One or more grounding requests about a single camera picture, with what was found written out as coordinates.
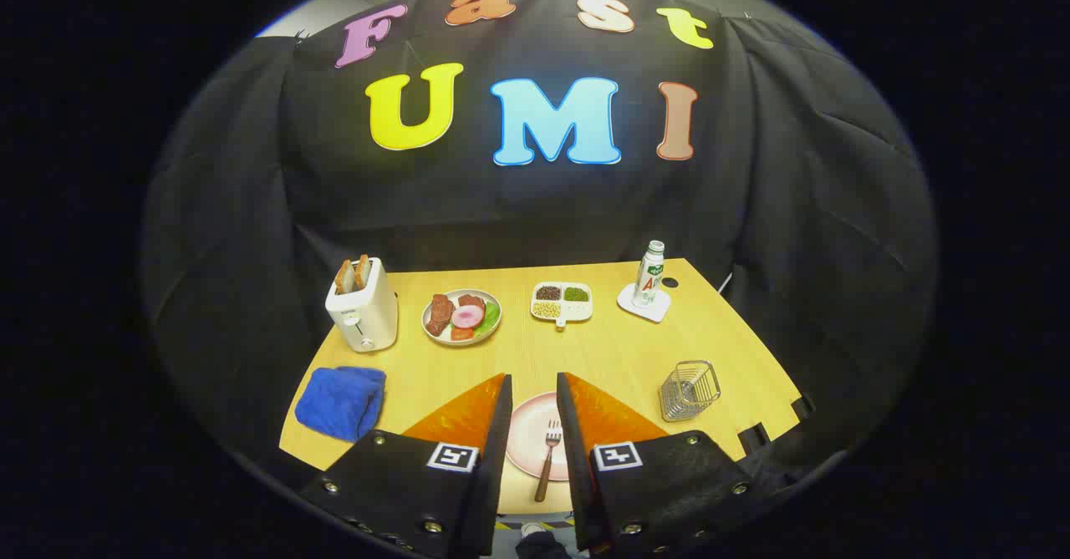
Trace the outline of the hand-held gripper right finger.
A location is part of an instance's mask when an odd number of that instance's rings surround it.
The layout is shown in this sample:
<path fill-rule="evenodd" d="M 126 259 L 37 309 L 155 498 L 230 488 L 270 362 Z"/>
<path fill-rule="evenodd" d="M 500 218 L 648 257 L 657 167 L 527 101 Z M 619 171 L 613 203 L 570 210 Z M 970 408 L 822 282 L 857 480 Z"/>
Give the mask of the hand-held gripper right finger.
<path fill-rule="evenodd" d="M 771 507 L 780 475 L 731 459 L 704 432 L 595 438 L 591 387 L 557 374 L 574 529 L 593 556 L 692 556 Z"/>

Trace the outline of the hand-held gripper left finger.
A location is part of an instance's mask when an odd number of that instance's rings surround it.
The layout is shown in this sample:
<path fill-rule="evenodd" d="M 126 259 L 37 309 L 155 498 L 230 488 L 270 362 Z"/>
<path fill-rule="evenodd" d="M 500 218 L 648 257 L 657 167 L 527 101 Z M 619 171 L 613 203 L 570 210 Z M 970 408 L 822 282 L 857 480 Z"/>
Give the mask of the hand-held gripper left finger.
<path fill-rule="evenodd" d="M 452 401 L 465 440 L 374 429 L 316 475 L 299 499 L 389 558 L 482 558 L 492 552 L 513 378 L 498 374 Z"/>

